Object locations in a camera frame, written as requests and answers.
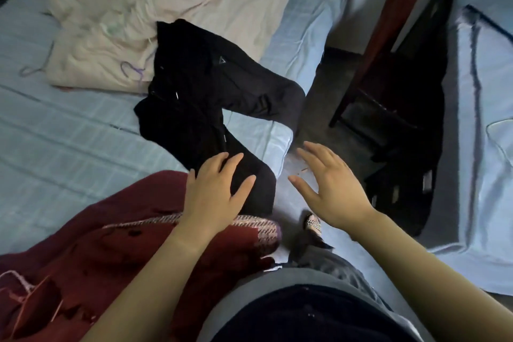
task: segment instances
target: sandal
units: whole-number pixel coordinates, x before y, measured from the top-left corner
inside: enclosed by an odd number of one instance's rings
[[[322,235],[321,221],[315,214],[308,214],[303,222],[304,230],[311,230],[319,237]]]

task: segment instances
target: beige cloth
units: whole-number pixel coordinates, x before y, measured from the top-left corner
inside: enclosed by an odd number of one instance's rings
[[[145,92],[154,74],[156,22],[179,18],[223,36],[258,61],[287,1],[48,0],[62,29],[47,76],[56,86]]]

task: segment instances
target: hand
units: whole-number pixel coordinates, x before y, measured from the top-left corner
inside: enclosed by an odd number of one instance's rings
[[[340,157],[321,144],[305,142],[305,148],[308,151],[298,149],[298,154],[310,166],[319,192],[315,193],[301,177],[289,176],[290,182],[321,219],[352,235],[368,217],[378,212]]]
[[[221,153],[206,160],[197,177],[191,169],[187,177],[184,213],[178,226],[187,227],[189,234],[199,235],[198,240],[210,241],[226,229],[238,215],[253,188],[256,176],[249,176],[234,196],[230,193],[232,177],[243,153],[230,158],[223,170],[221,166],[228,153]]]

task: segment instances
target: black clothing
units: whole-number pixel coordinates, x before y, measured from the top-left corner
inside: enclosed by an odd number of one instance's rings
[[[255,185],[241,214],[269,216],[276,178],[223,125],[222,108],[295,131],[305,99],[299,85],[253,61],[230,41],[184,20],[157,23],[155,77],[136,107],[141,135],[196,172],[208,158],[243,152],[232,193],[249,175]]]
[[[338,289],[295,285],[251,302],[211,342],[416,342],[399,324]]]

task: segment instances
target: dark red blanket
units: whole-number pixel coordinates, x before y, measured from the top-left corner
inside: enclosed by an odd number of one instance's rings
[[[104,226],[181,212],[186,177],[173,171],[151,175],[87,207],[28,251],[0,256],[0,339],[79,341],[175,224]],[[258,243],[259,229],[252,227],[230,226],[214,238],[170,319],[170,336],[194,341],[239,279],[273,264],[272,258],[261,259]],[[268,254],[273,246],[266,245]]]

